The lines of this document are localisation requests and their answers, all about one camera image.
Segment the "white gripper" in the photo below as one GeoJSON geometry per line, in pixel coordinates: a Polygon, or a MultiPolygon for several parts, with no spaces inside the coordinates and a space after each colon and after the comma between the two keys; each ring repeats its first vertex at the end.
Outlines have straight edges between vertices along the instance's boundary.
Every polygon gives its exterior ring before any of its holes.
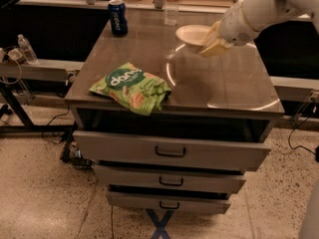
{"type": "Polygon", "coordinates": [[[246,19],[243,5],[243,1],[236,2],[223,14],[220,22],[216,21],[211,26],[201,40],[201,44],[207,46],[199,52],[201,56],[222,55],[233,45],[243,46],[258,36],[246,19]]]}

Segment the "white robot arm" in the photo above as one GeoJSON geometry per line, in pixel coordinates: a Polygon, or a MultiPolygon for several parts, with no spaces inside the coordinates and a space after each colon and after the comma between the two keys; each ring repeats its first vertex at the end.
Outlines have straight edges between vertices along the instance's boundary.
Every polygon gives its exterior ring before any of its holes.
{"type": "Polygon", "coordinates": [[[201,41],[199,54],[218,56],[243,46],[266,28],[307,14],[319,31],[319,0],[240,0],[228,8],[201,41]]]}

